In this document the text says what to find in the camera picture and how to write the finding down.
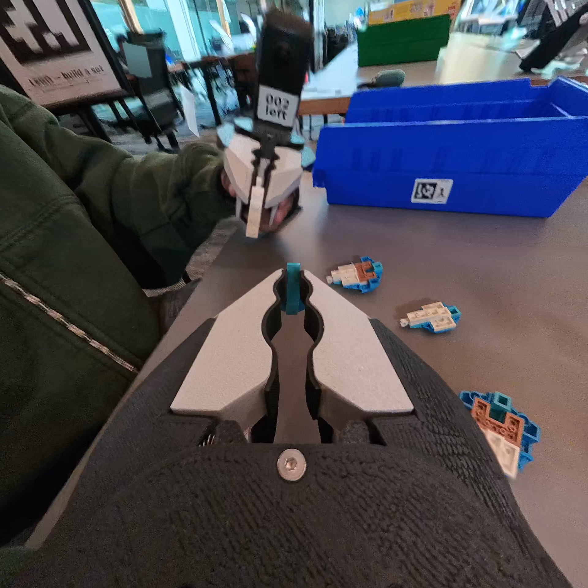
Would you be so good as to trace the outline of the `white paper sheet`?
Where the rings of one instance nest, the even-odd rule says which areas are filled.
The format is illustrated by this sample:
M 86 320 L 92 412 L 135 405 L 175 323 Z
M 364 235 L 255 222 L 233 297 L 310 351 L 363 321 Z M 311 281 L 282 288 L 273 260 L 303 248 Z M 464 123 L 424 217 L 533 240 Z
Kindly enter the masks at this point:
M 184 117 L 184 120 L 187 124 L 187 128 L 189 129 L 190 133 L 193 136 L 199 138 L 200 133 L 199 133 L 199 128 L 198 128 L 197 116 L 196 116 L 196 97 L 195 97 L 195 94 L 191 90 L 184 87 L 183 85 L 180 85 L 179 89 L 180 89 L 180 100 L 181 100 L 182 109 L 183 109 L 183 117 Z

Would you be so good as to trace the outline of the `dark wooden table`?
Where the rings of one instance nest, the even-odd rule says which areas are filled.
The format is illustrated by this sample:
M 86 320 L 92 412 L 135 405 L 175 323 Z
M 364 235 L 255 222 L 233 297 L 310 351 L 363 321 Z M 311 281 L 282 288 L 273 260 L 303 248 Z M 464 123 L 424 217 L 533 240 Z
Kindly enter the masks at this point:
M 195 70 L 201 72 L 216 128 L 223 123 L 223 120 L 213 90 L 214 75 L 220 74 L 221 79 L 225 78 L 228 85 L 235 91 L 240 112 L 247 111 L 253 106 L 258 86 L 253 50 L 228 55 L 206 55 L 196 61 L 180 61 L 180 64 L 185 72 Z

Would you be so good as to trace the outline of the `green plastic crate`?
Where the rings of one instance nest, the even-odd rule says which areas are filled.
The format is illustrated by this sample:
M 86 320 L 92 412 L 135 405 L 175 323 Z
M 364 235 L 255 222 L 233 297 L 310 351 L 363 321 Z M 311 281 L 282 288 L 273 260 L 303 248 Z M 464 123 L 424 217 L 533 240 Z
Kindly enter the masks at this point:
M 436 61 L 449 41 L 449 14 L 373 25 L 357 33 L 357 65 L 378 65 Z

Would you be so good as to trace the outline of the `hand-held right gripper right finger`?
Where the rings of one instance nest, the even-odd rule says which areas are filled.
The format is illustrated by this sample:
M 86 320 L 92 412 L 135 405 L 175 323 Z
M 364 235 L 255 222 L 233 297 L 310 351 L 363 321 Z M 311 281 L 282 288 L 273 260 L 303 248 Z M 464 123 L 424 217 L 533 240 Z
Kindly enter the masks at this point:
M 307 353 L 305 397 L 321 442 L 351 421 L 407 416 L 414 406 L 370 317 L 303 271 Z

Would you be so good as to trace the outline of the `person's green jacket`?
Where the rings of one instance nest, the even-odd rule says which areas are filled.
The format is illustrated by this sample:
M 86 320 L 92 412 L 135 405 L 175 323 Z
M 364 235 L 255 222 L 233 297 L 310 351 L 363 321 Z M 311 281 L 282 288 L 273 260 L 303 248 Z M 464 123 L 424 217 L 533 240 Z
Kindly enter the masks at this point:
M 1 546 L 45 514 L 160 338 L 135 275 L 173 157 L 76 135 L 1 87 Z

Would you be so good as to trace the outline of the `teal lego piece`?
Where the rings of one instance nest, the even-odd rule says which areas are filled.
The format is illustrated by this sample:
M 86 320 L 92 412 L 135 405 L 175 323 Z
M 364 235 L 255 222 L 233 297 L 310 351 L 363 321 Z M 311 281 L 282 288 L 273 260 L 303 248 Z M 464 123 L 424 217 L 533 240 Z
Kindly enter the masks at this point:
M 281 308 L 286 315 L 293 316 L 305 310 L 300 294 L 300 263 L 288 262 L 286 265 L 285 295 L 282 297 Z

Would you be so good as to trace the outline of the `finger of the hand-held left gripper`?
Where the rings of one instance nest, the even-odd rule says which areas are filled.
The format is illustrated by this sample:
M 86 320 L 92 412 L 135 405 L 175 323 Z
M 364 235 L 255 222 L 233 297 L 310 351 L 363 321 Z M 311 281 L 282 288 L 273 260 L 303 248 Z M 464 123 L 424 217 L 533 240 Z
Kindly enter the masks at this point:
M 302 177 L 302 151 L 275 148 L 276 159 L 269 172 L 265 208 L 275 208 L 299 186 Z
M 252 137 L 232 137 L 224 151 L 224 170 L 236 193 L 235 213 L 246 212 L 245 235 L 257 238 L 265 198 L 265 168 L 260 168 L 261 143 Z

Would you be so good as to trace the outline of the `blue white brown lego assembly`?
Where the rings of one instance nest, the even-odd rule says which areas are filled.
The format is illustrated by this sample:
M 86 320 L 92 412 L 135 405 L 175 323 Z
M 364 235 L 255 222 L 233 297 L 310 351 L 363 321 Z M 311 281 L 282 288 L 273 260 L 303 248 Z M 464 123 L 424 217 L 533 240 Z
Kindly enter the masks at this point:
M 369 256 L 362 256 L 358 262 L 339 266 L 326 275 L 329 285 L 369 293 L 375 290 L 383 275 L 383 265 Z

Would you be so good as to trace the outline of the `blue plastic bin with tag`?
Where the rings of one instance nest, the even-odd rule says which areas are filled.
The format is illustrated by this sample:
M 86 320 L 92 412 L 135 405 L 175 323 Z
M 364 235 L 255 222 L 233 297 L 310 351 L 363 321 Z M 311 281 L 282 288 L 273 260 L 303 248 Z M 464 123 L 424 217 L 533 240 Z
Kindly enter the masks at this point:
M 538 218 L 586 178 L 586 117 L 328 126 L 312 172 L 330 204 Z

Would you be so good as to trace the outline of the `person's left forearm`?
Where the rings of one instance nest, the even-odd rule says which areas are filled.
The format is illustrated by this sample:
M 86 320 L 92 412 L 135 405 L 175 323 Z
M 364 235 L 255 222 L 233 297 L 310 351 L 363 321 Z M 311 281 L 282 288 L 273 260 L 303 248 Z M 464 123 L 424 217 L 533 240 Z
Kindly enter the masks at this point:
M 121 160 L 109 188 L 116 246 L 142 289 L 179 283 L 195 250 L 233 216 L 225 177 L 222 152 L 207 142 Z

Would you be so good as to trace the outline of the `person's left hand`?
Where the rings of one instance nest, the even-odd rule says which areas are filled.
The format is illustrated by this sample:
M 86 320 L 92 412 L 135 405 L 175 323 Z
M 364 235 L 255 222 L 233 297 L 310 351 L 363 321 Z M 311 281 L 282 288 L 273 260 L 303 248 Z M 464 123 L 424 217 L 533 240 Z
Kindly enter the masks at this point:
M 236 199 L 236 190 L 232 187 L 229 176 L 224 169 L 220 172 L 220 182 L 223 190 L 227 192 L 230 197 Z M 270 210 L 263 211 L 259 226 L 259 234 L 261 235 L 262 233 L 272 233 L 277 231 L 282 224 L 288 221 L 288 219 L 298 214 L 299 210 L 299 190 L 296 190 L 278 205 L 273 220 L 270 220 Z

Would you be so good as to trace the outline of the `black and white marker sign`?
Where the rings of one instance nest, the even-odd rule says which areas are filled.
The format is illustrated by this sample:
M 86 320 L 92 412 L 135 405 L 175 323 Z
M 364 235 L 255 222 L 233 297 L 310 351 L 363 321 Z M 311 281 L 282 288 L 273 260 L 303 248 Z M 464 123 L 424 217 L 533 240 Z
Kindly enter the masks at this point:
M 43 107 L 128 86 L 90 1 L 1 1 L 1 84 Z

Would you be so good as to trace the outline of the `yellow cardboard box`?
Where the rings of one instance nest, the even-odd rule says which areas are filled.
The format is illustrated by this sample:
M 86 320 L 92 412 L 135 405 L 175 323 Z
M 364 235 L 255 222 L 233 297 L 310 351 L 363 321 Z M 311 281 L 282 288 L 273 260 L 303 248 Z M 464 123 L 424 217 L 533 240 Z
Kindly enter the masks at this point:
M 367 25 L 376 26 L 412 19 L 433 18 L 448 15 L 454 21 L 461 1 L 398 1 L 370 4 Z

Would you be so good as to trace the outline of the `black office chair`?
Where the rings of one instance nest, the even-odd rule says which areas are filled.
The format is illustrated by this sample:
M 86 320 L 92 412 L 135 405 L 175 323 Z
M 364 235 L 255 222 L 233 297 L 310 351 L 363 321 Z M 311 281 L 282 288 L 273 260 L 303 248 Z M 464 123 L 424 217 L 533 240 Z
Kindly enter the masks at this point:
M 120 115 L 115 126 L 138 132 L 146 144 L 155 142 L 159 151 L 179 151 L 176 120 L 184 117 L 179 99 L 173 91 L 166 52 L 160 42 L 132 42 L 128 35 L 116 38 L 121 64 L 139 106 L 131 109 L 125 99 L 118 100 L 114 113 Z

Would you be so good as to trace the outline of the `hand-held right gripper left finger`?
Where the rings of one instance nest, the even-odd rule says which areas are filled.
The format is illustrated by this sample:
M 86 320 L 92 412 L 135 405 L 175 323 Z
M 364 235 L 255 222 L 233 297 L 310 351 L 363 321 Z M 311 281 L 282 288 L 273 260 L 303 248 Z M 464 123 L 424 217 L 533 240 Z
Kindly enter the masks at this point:
M 171 412 L 259 423 L 275 435 L 280 383 L 273 339 L 282 327 L 282 271 L 220 312 L 171 403 Z

